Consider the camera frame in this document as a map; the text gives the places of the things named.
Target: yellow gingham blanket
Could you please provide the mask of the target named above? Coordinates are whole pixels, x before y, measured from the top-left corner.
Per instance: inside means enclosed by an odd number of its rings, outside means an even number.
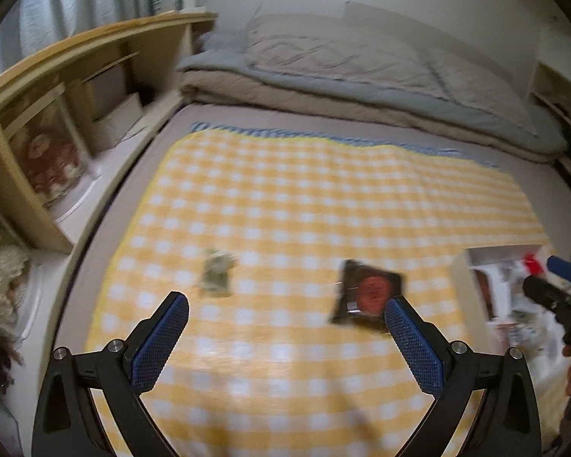
[[[189,323],[142,396],[180,455],[394,455],[433,398],[391,337],[329,324],[341,262],[405,274],[421,317],[465,340],[451,260],[466,247],[547,243],[527,198],[510,175],[453,151],[195,130],[162,161],[110,263],[87,349],[125,338],[181,291]],[[210,247],[238,257],[232,297],[196,287]],[[127,455],[105,401],[98,409]]]

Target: cardboard box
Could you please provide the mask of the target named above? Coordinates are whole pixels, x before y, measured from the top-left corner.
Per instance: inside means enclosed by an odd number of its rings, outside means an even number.
[[[139,96],[137,93],[130,94],[104,118],[83,124],[80,130],[90,151],[99,153],[116,146],[143,114]]]

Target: blue gripper pad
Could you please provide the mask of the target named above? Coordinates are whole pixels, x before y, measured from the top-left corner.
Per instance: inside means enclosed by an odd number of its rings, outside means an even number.
[[[550,256],[546,265],[549,271],[571,282],[571,262],[560,259],[558,256]]]
[[[408,306],[416,315],[417,322],[421,320],[407,302],[405,306]],[[422,325],[415,324],[415,321],[396,299],[387,302],[385,324],[421,391],[438,398],[445,384],[444,366],[421,333]]]
[[[153,316],[140,322],[129,335],[125,372],[137,393],[153,389],[188,322],[188,315],[186,296],[171,292]]]

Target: blue striped edge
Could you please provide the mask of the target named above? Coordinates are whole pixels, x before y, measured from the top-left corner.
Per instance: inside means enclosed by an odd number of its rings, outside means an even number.
[[[205,123],[203,121],[197,121],[190,126],[190,133],[194,134],[197,132],[202,132],[204,130],[224,130],[226,132],[241,134],[250,137],[260,137],[262,139],[327,139],[329,141],[338,142],[340,144],[346,144],[353,147],[374,147],[374,146],[395,146],[425,155],[428,157],[444,157],[444,158],[457,158],[459,160],[469,160],[478,165],[498,168],[497,165],[489,161],[478,161],[474,160],[472,157],[463,153],[457,149],[438,149],[428,146],[421,146],[418,144],[407,144],[403,142],[389,142],[389,141],[374,141],[372,139],[363,139],[360,137],[341,137],[333,136],[330,134],[323,134],[319,132],[295,132],[292,130],[283,129],[269,129],[269,128],[244,128],[244,127],[234,127],[230,125],[214,125],[212,123]]]

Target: blue handle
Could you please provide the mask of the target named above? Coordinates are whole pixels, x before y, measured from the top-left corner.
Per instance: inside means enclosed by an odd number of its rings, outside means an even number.
[[[163,312],[164,305],[170,300],[173,302]],[[190,308],[186,296],[178,292],[171,292],[152,318],[140,323],[144,334],[147,336],[131,359],[131,386],[137,393],[149,392],[154,387],[186,323],[188,323],[189,313]]]
[[[571,282],[571,262],[557,256],[550,256],[547,261],[548,270]]]
[[[394,297],[385,307],[385,324],[421,391],[438,398],[445,385],[444,365],[419,329],[421,317],[405,298]]]

